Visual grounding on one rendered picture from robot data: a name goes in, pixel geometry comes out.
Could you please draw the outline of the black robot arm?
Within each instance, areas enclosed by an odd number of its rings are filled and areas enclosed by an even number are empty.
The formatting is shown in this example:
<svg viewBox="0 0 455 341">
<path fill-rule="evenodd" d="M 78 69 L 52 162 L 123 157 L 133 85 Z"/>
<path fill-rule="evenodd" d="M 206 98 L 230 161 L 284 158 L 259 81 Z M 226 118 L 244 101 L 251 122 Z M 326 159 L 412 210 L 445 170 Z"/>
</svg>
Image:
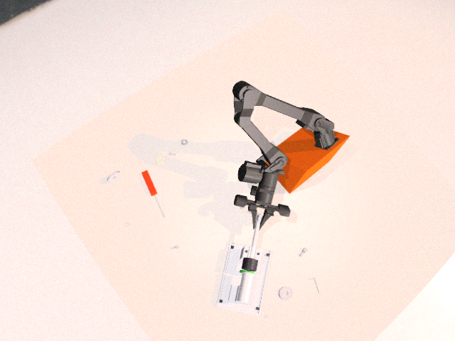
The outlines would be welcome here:
<svg viewBox="0 0 455 341">
<path fill-rule="evenodd" d="M 317 148 L 329 150 L 338 142 L 334 134 L 335 124 L 324 115 L 306 107 L 296 107 L 275 97 L 269 96 L 244 80 L 237 82 L 232 93 L 234 95 L 234 121 L 258 145 L 262 156 L 256 162 L 245 161 L 238 169 L 238 180 L 246 183 L 275 188 L 279 174 L 284 175 L 282 168 L 287 163 L 287 156 L 271 143 L 252 122 L 251 117 L 255 106 L 263 106 L 276 112 L 295 118 L 303 129 L 314 133 Z M 268 162 L 268 166 L 265 162 Z"/>
</svg>

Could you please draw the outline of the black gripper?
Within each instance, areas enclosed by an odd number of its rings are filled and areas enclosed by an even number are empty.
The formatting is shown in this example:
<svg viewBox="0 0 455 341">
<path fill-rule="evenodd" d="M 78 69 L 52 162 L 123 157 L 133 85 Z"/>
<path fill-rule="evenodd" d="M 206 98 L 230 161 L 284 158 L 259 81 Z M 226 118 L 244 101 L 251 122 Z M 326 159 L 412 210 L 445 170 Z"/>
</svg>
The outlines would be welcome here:
<svg viewBox="0 0 455 341">
<path fill-rule="evenodd" d="M 289 217 L 291 210 L 288 205 L 278 204 L 277 206 L 272 205 L 276 188 L 270 188 L 263 185 L 258 185 L 257 194 L 255 201 L 248 200 L 247 196 L 236 195 L 234 205 L 238 207 L 245 207 L 248 205 L 248 211 L 252 213 L 253 229 L 255 229 L 257 220 L 257 208 L 264 210 L 264 215 L 260 222 L 259 231 L 268 220 L 270 216 L 274 216 L 274 212 L 277 211 L 281 216 Z M 266 206 L 266 207 L 265 207 Z"/>
</svg>

